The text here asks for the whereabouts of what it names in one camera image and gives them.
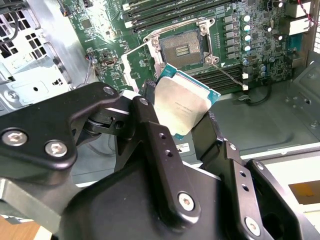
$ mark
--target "silver screw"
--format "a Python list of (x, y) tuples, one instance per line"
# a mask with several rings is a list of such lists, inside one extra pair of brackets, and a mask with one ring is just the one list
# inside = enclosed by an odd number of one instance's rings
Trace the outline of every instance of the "silver screw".
[(206, 26), (202, 26), (202, 27), (200, 27), (200, 30), (201, 30), (201, 32), (206, 32), (207, 31), (207, 27)]
[(147, 101), (146, 99), (144, 99), (144, 98), (140, 98), (140, 102), (141, 102), (142, 104), (146, 105), (146, 106), (149, 105), (148, 101)]
[(210, 64), (210, 63), (212, 62), (211, 57), (210, 57), (210, 56), (207, 56), (207, 57), (205, 58), (205, 62), (206, 62), (207, 64)]
[(180, 193), (178, 195), (178, 200), (183, 209), (188, 212), (192, 211), (195, 208), (195, 202), (193, 201), (191, 196), (186, 193)]
[(45, 145), (44, 150), (50, 156), (60, 158), (67, 154), (68, 148), (60, 141), (51, 141)]
[(319, 123), (318, 123), (318, 121), (313, 121), (312, 123), (310, 123), (310, 126), (313, 128), (316, 128), (319, 126)]
[(229, 146), (233, 151), (237, 150), (236, 146), (233, 145), (231, 142), (229, 142)]
[(2, 141), (9, 146), (21, 146), (25, 144), (27, 140), (27, 135), (19, 130), (7, 131), (2, 135)]
[(253, 233), (255, 236), (260, 236), (260, 228), (258, 226), (258, 223), (256, 223), (255, 220), (253, 220), (251, 217), (246, 217), (244, 219), (246, 227), (250, 230), (251, 233)]
[(8, 92), (8, 96), (11, 98), (11, 99), (17, 99), (19, 97), (18, 93), (16, 93), (15, 91), (9, 91)]
[(114, 91), (113, 91), (110, 87), (108, 87), (108, 86), (105, 86), (105, 87), (103, 88), (103, 91), (104, 91), (105, 93), (109, 94), (109, 95), (115, 94)]
[(153, 40), (152, 40), (152, 44), (153, 44), (153, 45), (157, 45), (158, 43), (159, 43), (158, 39), (153, 39)]
[(257, 167), (262, 171), (264, 168), (264, 166), (262, 166), (262, 164), (258, 161), (255, 162), (255, 164), (257, 165)]

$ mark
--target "wire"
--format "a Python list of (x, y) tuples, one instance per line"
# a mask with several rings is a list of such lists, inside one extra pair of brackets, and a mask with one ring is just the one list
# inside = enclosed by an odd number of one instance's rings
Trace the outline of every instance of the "wire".
[(14, 20), (14, 34), (13, 34), (12, 38), (5, 40), (3, 42), (0, 42), (0, 46), (12, 42), (18, 36), (18, 32), (19, 32), (18, 15), (17, 15), (17, 13), (15, 13), (15, 14), (12, 14), (11, 16)]
[(115, 153), (106, 153), (106, 152), (99, 151), (98, 149), (96, 149), (91, 144), (88, 144), (87, 146), (92, 152), (94, 152), (95, 154), (98, 154), (98, 155), (100, 155), (102, 157), (110, 158), (110, 157), (114, 157), (115, 156)]
[(244, 91), (247, 91), (248, 90), (248, 86), (243, 84), (242, 82), (240, 81), (237, 81), (235, 80), (229, 73), (227, 73), (226, 71), (222, 70), (220, 67), (216, 66), (216, 65), (213, 65), (216, 69), (218, 69), (220, 72), (222, 72), (223, 74), (225, 74), (226, 76), (228, 76), (232, 81), (234, 81), (236, 84), (240, 85), (242, 87), (242, 89)]
[(90, 69), (91, 69), (91, 63), (92, 63), (92, 58), (91, 57), (86, 57), (85, 59), (87, 59), (89, 61), (89, 65), (88, 65), (88, 68), (87, 68), (87, 71), (86, 71), (86, 74), (85, 74), (85, 78), (84, 78), (84, 82), (83, 83), (80, 83), (78, 86), (76, 86), (76, 89), (79, 88), (80, 86), (84, 86), (87, 84), (88, 82), (88, 79), (90, 77)]
[(264, 98), (262, 98), (259, 101), (251, 101), (250, 98), (247, 98), (247, 99), (244, 100), (244, 102), (246, 104), (248, 104), (249, 106), (257, 106), (257, 105), (263, 104), (264, 102), (266, 102), (270, 98), (271, 92), (272, 92), (272, 78), (270, 77), (269, 80), (268, 80), (267, 93), (266, 93), (266, 96)]
[(298, 4), (300, 5), (300, 7), (302, 8), (302, 11), (307, 16), (308, 20), (310, 22), (314, 23), (316, 26), (320, 26), (319, 23), (311, 17), (310, 13), (307, 13), (307, 11), (305, 10), (304, 5), (302, 4), (301, 0), (297, 0), (297, 1), (298, 1)]

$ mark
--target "capacitor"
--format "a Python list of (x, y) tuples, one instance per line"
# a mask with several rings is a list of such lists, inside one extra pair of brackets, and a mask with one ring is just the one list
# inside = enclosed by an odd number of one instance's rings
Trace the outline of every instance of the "capacitor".
[(275, 40), (278, 40), (278, 41), (281, 41), (284, 38), (280, 34), (274, 34), (273, 37), (274, 37)]
[(272, 29), (275, 28), (275, 20), (273, 20), (273, 19), (270, 20), (270, 27), (271, 27)]
[(275, 8), (282, 8), (284, 6), (284, 3), (281, 1), (274, 1), (272, 4)]
[(249, 64), (249, 61), (246, 58), (243, 58), (241, 61), (242, 61), (243, 65), (248, 65)]
[(250, 19), (251, 19), (251, 17), (249, 16), (249, 15), (243, 15), (242, 17), (241, 17), (241, 20), (243, 21), (243, 22), (249, 22), (250, 21)]
[(250, 35), (245, 35), (245, 36), (243, 36), (242, 39), (245, 40), (245, 41), (247, 41), (247, 42), (250, 42), (251, 36), (250, 36)]
[(266, 32), (270, 33), (272, 31), (272, 28), (270, 26), (264, 25), (263, 26), (263, 30), (265, 30)]
[(261, 64), (259, 66), (259, 69), (260, 69), (261, 72), (265, 72), (267, 70), (267, 68), (266, 68), (266, 66), (264, 64)]
[(251, 47), (249, 45), (245, 45), (245, 46), (243, 46), (243, 50), (248, 52), (251, 50)]
[(243, 29), (243, 31), (248, 32), (248, 31), (250, 31), (251, 27), (250, 27), (250, 25), (245, 25), (242, 29)]

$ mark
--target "circuit component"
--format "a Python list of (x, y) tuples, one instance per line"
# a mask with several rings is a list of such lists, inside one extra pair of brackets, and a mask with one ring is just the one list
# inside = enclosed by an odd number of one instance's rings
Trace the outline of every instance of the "circuit component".
[(89, 19), (85, 19), (81, 22), (84, 29), (92, 28), (92, 24)]
[(159, 39), (164, 61), (180, 69), (203, 64), (204, 53), (198, 29)]

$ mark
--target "white sticker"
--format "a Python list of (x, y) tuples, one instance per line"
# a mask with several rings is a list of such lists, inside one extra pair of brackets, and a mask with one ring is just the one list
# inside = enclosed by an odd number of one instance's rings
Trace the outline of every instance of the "white sticker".
[(176, 149), (178, 149), (179, 154), (190, 152), (189, 143), (183, 143), (183, 144), (176, 145)]

